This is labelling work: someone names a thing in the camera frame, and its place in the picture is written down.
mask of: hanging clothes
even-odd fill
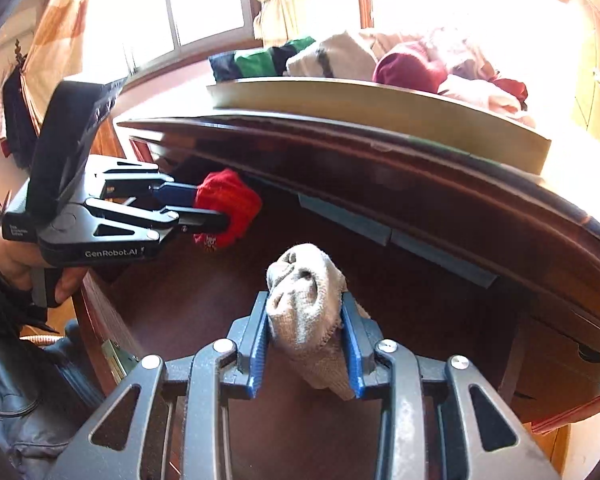
[[[13,155],[13,160],[19,168],[28,170],[33,161],[38,135],[22,95],[20,66],[13,69],[2,86],[2,103],[8,152]],[[8,156],[4,146],[2,152]]]

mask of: metal bolt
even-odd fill
[[[398,349],[398,343],[392,339],[382,339],[382,341],[378,342],[376,348],[381,352],[392,354]]]
[[[469,367],[469,359],[463,355],[454,355],[451,358],[451,365],[457,370],[466,370]]]
[[[226,352],[230,352],[231,350],[234,349],[234,342],[231,341],[230,339],[218,339],[215,343],[214,343],[214,350],[216,352],[218,352],[219,354],[224,354]]]
[[[147,370],[153,370],[160,366],[160,358],[157,355],[147,355],[142,358],[140,361],[142,368],[146,368]]]

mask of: pink cloth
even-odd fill
[[[469,80],[450,74],[440,84],[438,94],[500,114],[529,128],[536,127],[534,118],[522,111],[520,101],[515,96],[488,81]]]
[[[373,82],[435,94],[447,75],[441,61],[430,61],[426,49],[410,41],[396,45],[378,62]]]

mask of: human hand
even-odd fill
[[[0,229],[0,273],[14,288],[31,290],[30,270],[33,267],[51,267],[40,254],[36,244],[5,240]],[[65,301],[72,295],[87,273],[87,267],[68,267],[56,285],[56,302]]]

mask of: dark red cloth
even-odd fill
[[[495,77],[490,80],[491,83],[506,93],[513,95],[521,105],[525,104],[525,100],[529,97],[529,92],[526,90],[526,85],[523,82],[515,79],[507,79],[506,77]]]
[[[4,158],[8,158],[8,156],[11,155],[11,149],[9,147],[9,142],[7,141],[7,139],[4,139],[0,142],[0,149],[2,150]]]
[[[409,90],[438,93],[448,72],[439,61],[429,61],[427,51],[417,41],[394,46],[376,65],[373,81]]]
[[[258,194],[240,180],[235,171],[209,173],[198,186],[194,207],[225,213],[229,227],[220,234],[197,234],[194,240],[205,249],[221,249],[234,243],[247,231],[251,221],[262,208]]]

